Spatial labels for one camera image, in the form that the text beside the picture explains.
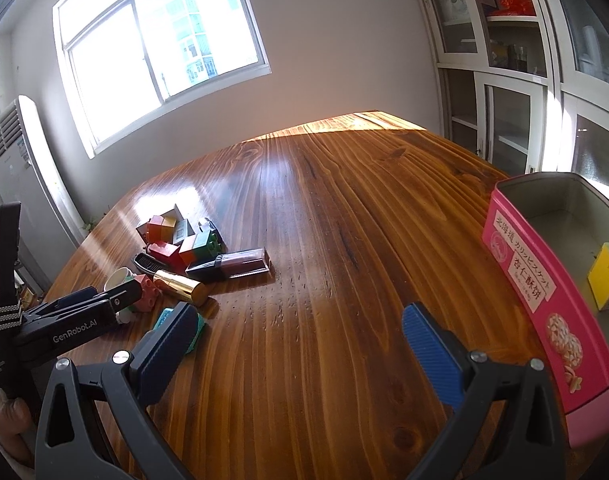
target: pink box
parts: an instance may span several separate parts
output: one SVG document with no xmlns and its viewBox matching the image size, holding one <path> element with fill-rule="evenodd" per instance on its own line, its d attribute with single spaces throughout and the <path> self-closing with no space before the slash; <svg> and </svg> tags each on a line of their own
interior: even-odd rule
<svg viewBox="0 0 609 480">
<path fill-rule="evenodd" d="M 574 173 L 532 173 L 491 194 L 482 235 L 547 353 L 571 447 L 609 432 L 609 311 L 587 274 L 609 242 L 609 200 Z"/>
</svg>

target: air conditioner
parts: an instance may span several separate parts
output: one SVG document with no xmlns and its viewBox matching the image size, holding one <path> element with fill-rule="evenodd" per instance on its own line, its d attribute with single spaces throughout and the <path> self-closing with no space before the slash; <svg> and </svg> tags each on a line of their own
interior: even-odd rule
<svg viewBox="0 0 609 480">
<path fill-rule="evenodd" d="M 25 281 L 46 292 L 88 232 L 51 156 L 36 104 L 23 95 L 0 115 L 0 196 L 22 204 L 19 260 L 30 275 Z"/>
</svg>

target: wooden table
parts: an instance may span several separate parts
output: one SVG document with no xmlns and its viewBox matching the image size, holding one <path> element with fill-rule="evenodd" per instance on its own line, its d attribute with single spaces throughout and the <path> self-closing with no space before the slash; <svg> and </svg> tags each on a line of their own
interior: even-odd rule
<svg viewBox="0 0 609 480">
<path fill-rule="evenodd" d="M 403 479 L 447 416 L 402 335 L 404 306 L 423 301 L 495 360 L 546 359 L 480 238 L 503 177 L 382 112 L 297 126 L 127 193 L 48 298 L 133 267 L 135 227 L 174 203 L 190 221 L 209 216 L 230 250 L 266 246 L 276 274 L 222 283 L 200 309 L 207 330 L 150 410 L 163 436 L 199 479 Z M 86 364 L 133 348 L 173 304 L 158 301 L 70 357 Z M 102 417 L 123 466 L 139 474 L 108 410 Z M 573 471 L 585 461 L 569 453 Z"/>
</svg>

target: gold lipstick tube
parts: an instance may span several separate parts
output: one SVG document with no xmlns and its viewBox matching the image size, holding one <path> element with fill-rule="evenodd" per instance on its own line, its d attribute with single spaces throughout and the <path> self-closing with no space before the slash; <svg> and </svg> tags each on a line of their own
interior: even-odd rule
<svg viewBox="0 0 609 480">
<path fill-rule="evenodd" d="M 195 306 L 202 306 L 211 290 L 209 285 L 166 270 L 155 273 L 153 284 L 160 290 Z"/>
</svg>

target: metal rivet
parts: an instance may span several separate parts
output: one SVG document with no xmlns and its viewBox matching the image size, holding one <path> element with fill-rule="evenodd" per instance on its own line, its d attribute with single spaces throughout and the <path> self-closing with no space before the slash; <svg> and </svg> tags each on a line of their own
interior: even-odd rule
<svg viewBox="0 0 609 480">
<path fill-rule="evenodd" d="M 71 364 L 71 361 L 69 361 L 69 359 L 66 357 L 58 359 L 56 363 L 56 370 L 64 370 L 67 366 L 69 366 L 69 364 Z"/>
<path fill-rule="evenodd" d="M 122 363 L 126 363 L 129 361 L 129 352 L 126 350 L 120 350 L 113 354 L 113 362 L 116 365 L 121 365 Z"/>
<path fill-rule="evenodd" d="M 475 363 L 485 363 L 487 362 L 487 359 L 489 359 L 489 357 L 484 352 L 480 352 L 479 350 L 474 350 L 469 355 L 471 357 L 471 361 Z"/>
<path fill-rule="evenodd" d="M 544 370 L 544 363 L 540 359 L 531 359 L 531 362 L 529 364 L 531 365 L 531 368 L 533 368 L 533 370 L 538 370 L 539 372 Z"/>
</svg>

